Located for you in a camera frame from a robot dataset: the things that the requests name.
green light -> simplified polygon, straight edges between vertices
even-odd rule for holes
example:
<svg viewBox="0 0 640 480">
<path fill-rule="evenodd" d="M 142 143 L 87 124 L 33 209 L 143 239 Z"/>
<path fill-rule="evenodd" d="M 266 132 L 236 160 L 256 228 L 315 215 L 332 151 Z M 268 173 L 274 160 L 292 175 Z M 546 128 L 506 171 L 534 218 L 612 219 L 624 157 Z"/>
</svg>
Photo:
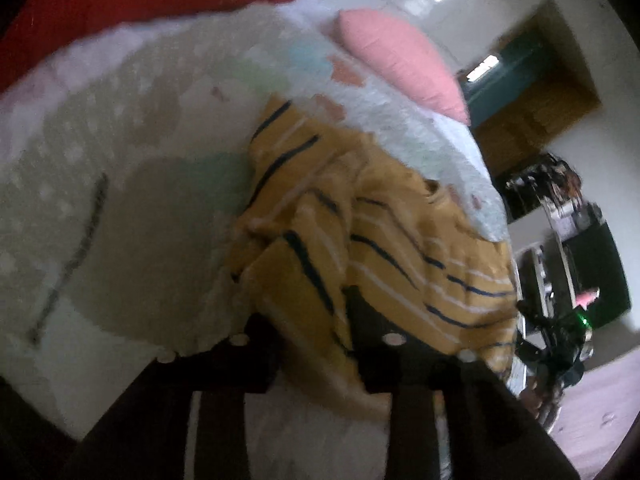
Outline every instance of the green light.
<svg viewBox="0 0 640 480">
<path fill-rule="evenodd" d="M 589 323 L 589 320 L 584 317 L 584 314 L 582 314 L 581 312 L 576 312 L 576 314 L 585 327 L 591 328 L 591 323 Z"/>
</svg>

floor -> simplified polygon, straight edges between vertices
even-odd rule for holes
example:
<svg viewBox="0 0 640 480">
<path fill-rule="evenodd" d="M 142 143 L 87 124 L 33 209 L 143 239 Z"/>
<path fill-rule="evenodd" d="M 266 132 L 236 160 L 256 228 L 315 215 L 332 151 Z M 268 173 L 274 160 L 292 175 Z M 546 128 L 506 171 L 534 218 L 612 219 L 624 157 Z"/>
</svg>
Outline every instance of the floor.
<svg viewBox="0 0 640 480">
<path fill-rule="evenodd" d="M 582 480 L 600 472 L 629 431 L 640 410 L 639 386 L 640 349 L 636 349 L 587 373 L 565 391 L 552 436 Z"/>
<path fill-rule="evenodd" d="M 544 0 L 322 1 L 326 6 L 335 9 L 372 7 L 405 17 L 418 25 L 436 44 L 451 71 L 458 72 L 483 59 L 501 35 L 526 18 Z M 637 110 L 640 107 L 635 106 L 640 99 L 640 57 L 622 22 L 606 0 L 554 1 L 580 43 L 605 107 L 611 104 L 614 107 L 612 109 L 621 109 L 618 106 L 620 96 L 626 96 L 628 100 L 625 101 L 623 111 L 628 114 L 626 117 L 629 127 L 634 128 L 631 131 L 636 131 L 637 124 L 640 123 L 640 118 L 637 117 Z M 594 126 L 593 135 L 598 134 L 600 130 L 599 125 Z M 566 150 L 572 150 L 572 146 L 573 144 L 568 141 L 561 145 Z M 3 346 L 0 348 L 0 370 L 9 380 L 12 377 L 20 378 L 17 390 L 25 396 L 28 396 L 29 391 L 33 389 L 48 392 L 47 395 L 40 397 L 40 405 L 36 408 L 47 414 L 50 420 L 65 428 L 72 436 L 81 438 L 124 387 L 134 379 L 138 373 L 137 370 L 142 370 L 146 362 L 156 355 L 158 349 L 142 343 L 133 344 L 98 329 L 83 331 L 81 340 L 77 337 L 71 338 L 69 334 L 78 333 L 74 327 L 82 324 L 81 320 L 77 319 L 78 316 L 70 306 L 63 304 L 56 313 L 56 317 L 50 321 L 50 330 L 54 332 L 50 339 L 53 340 L 55 336 L 57 341 L 62 340 L 66 343 L 61 346 L 47 347 L 47 341 L 43 341 L 44 351 L 34 357 L 36 368 L 33 368 L 34 360 L 21 358 L 24 349 L 21 348 L 20 342 L 0 341 L 0 346 Z M 81 349 L 88 342 L 91 342 L 92 348 L 100 353 L 101 362 L 106 364 L 100 370 L 91 368 L 85 361 L 78 358 Z M 123 369 L 122 363 L 127 361 L 129 361 L 128 365 Z M 48 374 L 47 384 L 43 382 L 44 379 L 38 371 L 45 368 L 53 370 Z M 613 377 L 619 373 L 620 370 L 614 373 Z M 101 391 L 92 390 L 90 378 L 95 374 L 108 377 L 110 387 Z M 612 376 L 608 376 L 609 379 L 594 376 L 593 381 L 598 384 L 592 384 L 589 377 L 585 378 L 584 386 L 580 390 L 576 388 L 576 395 L 584 391 L 588 392 L 591 387 L 599 388 L 598 391 L 601 393 L 598 398 L 602 401 L 600 408 L 604 409 L 607 395 L 603 388 L 611 383 Z M 633 379 L 625 391 L 637 390 L 637 386 L 638 381 Z M 619 397 L 611 397 L 610 401 L 614 402 L 614 399 Z M 633 405 L 626 411 L 632 412 L 634 409 L 637 411 L 637 408 L 637 405 Z M 608 458 L 607 453 L 610 455 L 612 448 L 617 445 L 616 442 L 622 439 L 624 431 L 603 434 L 608 439 L 606 449 L 603 446 L 595 448 L 585 446 L 584 441 L 580 447 L 575 447 L 572 444 L 575 439 L 565 438 L 565 436 L 572 434 L 572 424 L 578 424 L 580 413 L 579 410 L 578 412 L 566 410 L 566 412 L 568 414 L 563 415 L 564 418 L 560 422 L 564 435 L 562 438 L 559 437 L 559 442 L 562 442 L 565 453 L 574 460 L 578 468 L 583 464 L 584 471 L 592 471 L 604 463 Z"/>
</svg>

pink object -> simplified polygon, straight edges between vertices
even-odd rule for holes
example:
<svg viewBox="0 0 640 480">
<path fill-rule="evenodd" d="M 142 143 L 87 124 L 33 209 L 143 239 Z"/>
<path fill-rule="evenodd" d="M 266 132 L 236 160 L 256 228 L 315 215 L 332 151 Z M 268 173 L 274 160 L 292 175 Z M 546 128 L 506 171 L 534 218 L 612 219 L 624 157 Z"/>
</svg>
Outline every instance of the pink object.
<svg viewBox="0 0 640 480">
<path fill-rule="evenodd" d="M 347 50 L 409 99 L 470 124 L 458 82 L 420 30 L 372 9 L 342 10 L 338 26 Z"/>
<path fill-rule="evenodd" d="M 600 297 L 600 289 L 599 288 L 590 288 L 589 290 L 585 290 L 580 294 L 575 295 L 575 304 L 580 305 L 585 310 L 591 303 L 596 301 Z"/>
</svg>

black stripe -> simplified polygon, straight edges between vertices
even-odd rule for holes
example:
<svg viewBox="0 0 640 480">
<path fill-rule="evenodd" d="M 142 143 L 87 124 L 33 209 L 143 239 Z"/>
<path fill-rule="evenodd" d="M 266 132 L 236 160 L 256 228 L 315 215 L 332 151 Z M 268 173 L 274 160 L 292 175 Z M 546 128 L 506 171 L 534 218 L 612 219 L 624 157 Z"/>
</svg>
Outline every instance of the black stripe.
<svg viewBox="0 0 640 480">
<path fill-rule="evenodd" d="M 262 124 L 260 126 L 258 126 L 258 129 L 255 131 L 255 133 L 253 134 L 253 136 L 251 137 L 251 140 L 249 142 L 251 142 L 252 140 L 255 139 L 255 137 L 260 135 L 263 130 L 265 130 L 269 126 L 271 126 L 271 123 L 273 123 L 273 121 L 276 121 L 278 119 L 278 117 L 280 117 L 284 112 L 289 110 L 290 106 L 291 106 L 291 101 L 287 101 L 280 108 L 278 108 L 273 114 L 271 114 L 269 117 L 267 117 L 262 122 Z"/>
<path fill-rule="evenodd" d="M 355 234 L 351 234 L 351 240 L 354 241 L 354 242 L 361 242 L 361 243 L 366 244 L 369 247 L 371 247 L 374 251 L 376 251 L 378 253 L 379 256 L 381 256 L 383 259 L 385 259 L 391 265 L 393 265 L 398 270 L 398 272 L 400 272 L 407 279 L 407 281 L 409 283 L 411 283 L 411 286 L 413 288 L 415 288 L 415 289 L 418 288 L 418 287 L 415 286 L 414 282 L 409 277 L 409 275 L 404 271 L 404 269 L 402 267 L 400 267 L 400 264 L 398 264 L 398 262 L 396 262 L 396 260 L 393 258 L 393 256 L 391 256 L 391 254 L 387 253 L 382 247 L 380 247 L 373 240 L 370 240 L 369 238 L 365 238 L 364 236 L 355 235 Z"/>
<path fill-rule="evenodd" d="M 515 343 L 513 341 L 508 341 L 508 342 L 496 342 L 496 343 L 491 343 L 490 345 L 484 345 L 481 346 L 480 348 L 476 348 L 476 352 L 481 351 L 481 350 L 487 350 L 488 348 L 500 348 L 501 346 L 513 346 Z"/>
<path fill-rule="evenodd" d="M 291 160 L 297 154 L 311 148 L 316 142 L 318 142 L 319 139 L 320 137 L 318 135 L 314 135 L 306 142 L 303 142 L 298 147 L 293 148 L 288 152 L 284 152 L 276 160 L 274 160 L 271 163 L 271 165 L 267 168 L 267 171 L 264 172 L 264 174 L 258 181 L 257 186 L 255 186 L 254 194 L 251 196 L 251 200 L 249 200 L 249 205 L 247 206 L 247 209 L 249 209 L 253 205 L 253 203 L 255 202 L 255 199 L 258 197 L 259 193 L 262 191 L 262 188 L 265 186 L 265 184 L 267 184 L 269 179 L 273 176 L 273 174 L 276 171 L 278 171 L 286 162 Z"/>
<path fill-rule="evenodd" d="M 460 321 L 457 321 L 455 319 L 451 319 L 450 317 L 445 316 L 443 313 L 441 313 L 441 311 L 439 311 L 437 308 L 435 308 L 434 306 L 431 306 L 429 304 L 424 305 L 427 308 L 427 311 L 431 312 L 434 316 L 438 316 L 441 320 L 455 325 L 455 326 L 459 326 L 460 328 L 488 328 L 490 326 L 493 325 L 497 325 L 500 323 L 503 323 L 505 321 L 507 321 L 508 319 L 513 319 L 513 316 L 509 316 L 509 317 L 505 317 L 504 319 L 499 319 L 498 321 L 492 321 L 491 323 L 478 323 L 478 324 L 466 324 L 466 323 L 462 323 Z"/>
<path fill-rule="evenodd" d="M 296 253 L 298 260 L 300 261 L 300 265 L 302 266 L 302 272 L 305 273 L 305 276 L 311 282 L 311 284 L 316 288 L 318 292 L 318 296 L 320 296 L 320 300 L 324 303 L 324 307 L 331 313 L 334 313 L 334 302 L 329 296 L 326 288 L 324 288 L 324 283 L 322 282 L 322 276 L 318 273 L 316 268 L 311 263 L 311 259 L 309 259 L 309 253 L 306 250 L 306 247 L 298 233 L 295 231 L 286 231 L 282 237 L 285 239 L 289 247 Z"/>
<path fill-rule="evenodd" d="M 342 219 L 342 212 L 340 211 L 340 206 L 338 206 L 337 202 L 334 202 L 334 200 L 325 195 L 317 187 L 310 187 L 307 191 L 309 193 L 313 193 L 323 206 Z"/>
<path fill-rule="evenodd" d="M 455 276 L 451 276 L 450 274 L 447 275 L 447 279 L 451 283 L 457 283 L 458 285 L 461 285 L 465 290 L 472 292 L 474 294 L 478 294 L 479 296 L 486 296 L 488 298 L 503 298 L 505 296 L 510 296 L 511 294 L 514 294 L 513 290 L 510 290 L 508 292 L 487 292 L 486 290 L 481 290 L 479 288 L 475 288 L 474 286 L 468 285 L 467 283 L 462 281 L 460 278 L 456 278 Z"/>
<path fill-rule="evenodd" d="M 389 213 L 389 216 L 391 217 L 391 220 L 393 221 L 394 225 L 402 232 L 402 234 L 411 242 L 411 245 L 414 246 L 414 249 L 418 252 L 418 254 L 420 254 L 420 257 L 427 262 L 428 264 L 438 267 L 439 269 L 444 269 L 445 265 L 442 262 L 439 262 L 438 260 L 436 260 L 435 258 L 431 258 L 430 256 L 427 256 L 426 254 L 424 254 L 420 248 L 420 245 L 418 245 L 418 242 L 415 241 L 414 237 L 411 236 L 411 234 L 409 233 L 409 231 L 407 231 L 404 226 L 402 225 L 402 222 L 398 219 L 398 217 L 396 216 L 396 213 L 394 212 L 393 208 L 385 203 L 385 202 L 380 202 L 380 200 L 374 200 L 372 198 L 366 198 L 365 196 L 359 196 L 356 198 L 356 200 L 358 202 L 364 202 L 367 204 L 371 204 L 371 205 L 377 205 L 379 207 L 381 207 L 382 209 L 384 209 L 387 213 Z"/>
<path fill-rule="evenodd" d="M 423 254 L 422 257 L 423 257 L 424 261 L 427 262 L 428 264 L 430 264 L 430 265 L 432 265 L 434 267 L 438 267 L 439 269 L 444 270 L 445 265 L 442 262 L 439 262 L 435 258 L 431 258 L 431 257 L 427 256 L 426 254 Z"/>
<path fill-rule="evenodd" d="M 73 254 L 71 259 L 65 264 L 62 276 L 58 279 L 56 285 L 54 285 L 53 288 L 49 291 L 49 295 L 47 296 L 45 305 L 40 315 L 38 316 L 35 325 L 27 333 L 27 338 L 35 346 L 40 345 L 42 330 L 44 329 L 44 325 L 47 323 L 47 319 L 49 319 L 49 316 L 51 316 L 53 311 L 56 309 L 62 290 L 71 279 L 71 275 L 74 273 L 74 271 L 80 265 L 82 265 L 82 262 L 84 262 L 84 259 L 86 258 L 89 249 L 92 246 L 95 231 L 98 228 L 100 218 L 102 216 L 102 210 L 104 208 L 104 201 L 107 198 L 108 189 L 109 177 L 106 173 L 103 173 L 95 183 L 94 207 L 92 209 L 89 221 L 84 226 L 84 234 L 82 235 L 80 244 L 76 248 L 76 252 Z"/>
<path fill-rule="evenodd" d="M 342 352 L 347 356 L 347 357 L 353 357 L 355 352 L 353 350 L 349 350 L 344 343 L 340 340 L 340 338 L 338 337 L 337 333 L 333 332 L 332 333 L 332 337 L 334 338 L 334 343 L 336 343 L 339 347 L 340 350 L 342 350 Z"/>
</svg>

yellow blanket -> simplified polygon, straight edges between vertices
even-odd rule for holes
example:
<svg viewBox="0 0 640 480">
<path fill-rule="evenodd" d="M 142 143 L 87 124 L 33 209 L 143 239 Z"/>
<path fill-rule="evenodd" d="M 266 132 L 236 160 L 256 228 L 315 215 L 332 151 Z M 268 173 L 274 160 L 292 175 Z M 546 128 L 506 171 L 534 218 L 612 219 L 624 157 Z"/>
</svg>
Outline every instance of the yellow blanket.
<svg viewBox="0 0 640 480">
<path fill-rule="evenodd" d="M 350 357 L 347 290 L 401 333 L 447 354 L 476 350 L 508 372 L 516 325 L 508 246 L 479 237 L 446 189 L 371 135 L 322 124 L 277 97 L 249 154 L 255 185 L 228 264 L 286 339 L 292 381 L 342 413 L 388 413 Z"/>
</svg>

